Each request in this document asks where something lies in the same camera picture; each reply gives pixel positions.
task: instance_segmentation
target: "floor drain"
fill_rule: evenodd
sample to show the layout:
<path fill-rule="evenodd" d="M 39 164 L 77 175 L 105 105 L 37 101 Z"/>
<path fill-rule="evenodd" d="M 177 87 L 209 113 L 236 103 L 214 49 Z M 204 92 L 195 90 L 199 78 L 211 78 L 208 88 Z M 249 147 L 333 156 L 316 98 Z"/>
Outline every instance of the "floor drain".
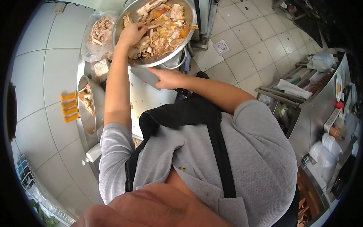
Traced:
<path fill-rule="evenodd" d="M 213 47 L 216 49 L 219 55 L 225 54 L 228 51 L 230 51 L 230 48 L 226 44 L 224 40 L 221 40 L 213 45 Z"/>

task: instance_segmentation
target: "black apron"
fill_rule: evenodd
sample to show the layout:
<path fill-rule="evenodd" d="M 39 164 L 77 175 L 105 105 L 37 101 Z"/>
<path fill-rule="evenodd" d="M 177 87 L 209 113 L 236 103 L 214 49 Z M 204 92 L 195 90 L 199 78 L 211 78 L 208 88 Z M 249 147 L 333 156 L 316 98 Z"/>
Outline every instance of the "black apron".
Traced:
<path fill-rule="evenodd" d="M 149 138 L 155 135 L 160 125 L 175 129 L 184 125 L 205 124 L 221 177 L 224 197 L 235 198 L 236 189 L 234 187 L 227 148 L 221 131 L 221 119 L 222 110 L 195 93 L 190 98 L 177 103 L 166 104 L 142 113 L 139 124 L 144 141 L 136 148 L 130 159 L 126 161 L 125 192 L 132 191 L 139 153 L 145 147 Z"/>

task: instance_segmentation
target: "green plant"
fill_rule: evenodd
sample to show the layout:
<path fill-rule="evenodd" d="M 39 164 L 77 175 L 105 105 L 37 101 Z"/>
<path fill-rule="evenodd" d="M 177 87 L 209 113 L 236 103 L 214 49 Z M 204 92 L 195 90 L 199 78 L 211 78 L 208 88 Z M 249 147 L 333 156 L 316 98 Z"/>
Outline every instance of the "green plant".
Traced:
<path fill-rule="evenodd" d="M 38 215 L 40 217 L 40 219 L 44 222 L 44 224 L 47 226 L 47 227 L 54 227 L 57 225 L 58 223 L 58 220 L 51 216 L 51 217 L 48 217 L 41 209 L 40 207 L 40 204 L 37 203 L 34 199 L 31 199 L 30 200 L 30 203 L 31 205 L 36 209 L 36 211 L 38 212 Z"/>

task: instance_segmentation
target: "stainless steel pot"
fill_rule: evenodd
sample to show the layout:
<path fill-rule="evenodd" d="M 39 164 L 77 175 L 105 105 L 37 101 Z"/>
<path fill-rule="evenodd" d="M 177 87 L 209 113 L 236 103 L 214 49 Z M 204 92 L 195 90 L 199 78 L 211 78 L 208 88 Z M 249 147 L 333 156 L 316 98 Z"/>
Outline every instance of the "stainless steel pot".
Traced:
<path fill-rule="evenodd" d="M 83 103 L 79 101 L 78 97 L 77 103 L 79 117 L 81 118 L 83 128 L 88 134 L 93 135 L 103 125 L 103 116 L 105 113 L 105 91 L 97 83 L 89 79 L 88 76 L 83 75 L 79 80 L 77 92 L 82 90 L 87 84 L 90 85 L 91 89 L 94 116 L 85 109 Z"/>
<path fill-rule="evenodd" d="M 118 39 L 120 37 L 120 34 L 122 32 L 122 30 L 124 29 L 123 26 L 123 16 L 126 14 L 126 12 L 131 13 L 131 18 L 133 21 L 137 21 L 137 19 L 139 18 L 139 16 L 136 13 L 136 10 L 138 10 L 140 7 L 144 6 L 146 3 L 150 2 L 150 0 L 136 0 L 133 3 L 131 3 L 120 15 L 120 17 L 118 18 L 115 27 L 113 29 L 113 33 L 112 33 L 112 42 L 113 42 L 113 46 L 115 47 Z M 168 3 L 170 4 L 179 4 L 184 6 L 184 17 L 185 17 L 185 22 L 189 23 L 190 25 L 196 25 L 197 24 L 197 13 L 195 11 L 194 5 L 191 5 L 188 0 L 168 0 Z M 171 59 L 172 57 L 174 57 L 177 53 L 179 53 L 182 49 L 184 49 L 184 52 L 186 52 L 186 45 L 188 44 L 188 42 L 190 41 L 190 39 L 192 38 L 194 30 L 190 30 L 187 37 L 185 38 L 184 42 L 182 42 L 182 44 L 175 49 L 175 51 L 171 52 L 171 53 L 167 53 L 161 56 L 153 56 L 150 58 L 138 58 L 138 59 L 128 59 L 128 64 L 131 67 L 135 67 L 135 68 L 148 68 L 148 67 L 154 67 L 160 64 L 163 64 L 164 62 L 166 62 L 167 60 Z M 175 69 L 180 67 L 186 59 L 186 54 L 184 55 L 184 59 L 183 61 L 175 66 L 175 67 L 167 67 L 165 65 L 164 68 L 167 69 Z"/>

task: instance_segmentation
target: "hand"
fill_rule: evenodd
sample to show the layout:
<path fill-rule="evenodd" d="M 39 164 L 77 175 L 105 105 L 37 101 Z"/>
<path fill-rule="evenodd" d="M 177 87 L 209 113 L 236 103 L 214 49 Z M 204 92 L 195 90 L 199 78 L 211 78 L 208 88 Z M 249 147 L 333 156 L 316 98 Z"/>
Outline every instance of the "hand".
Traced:
<path fill-rule="evenodd" d="M 126 45 L 128 48 L 131 48 L 140 41 L 146 31 L 147 28 L 143 23 L 132 23 L 121 32 L 116 46 Z"/>
<path fill-rule="evenodd" d="M 188 77 L 188 75 L 184 75 L 176 70 L 156 68 L 147 69 L 159 77 L 160 81 L 156 82 L 155 86 L 162 89 L 174 90 L 175 88 L 181 88 L 183 79 Z"/>

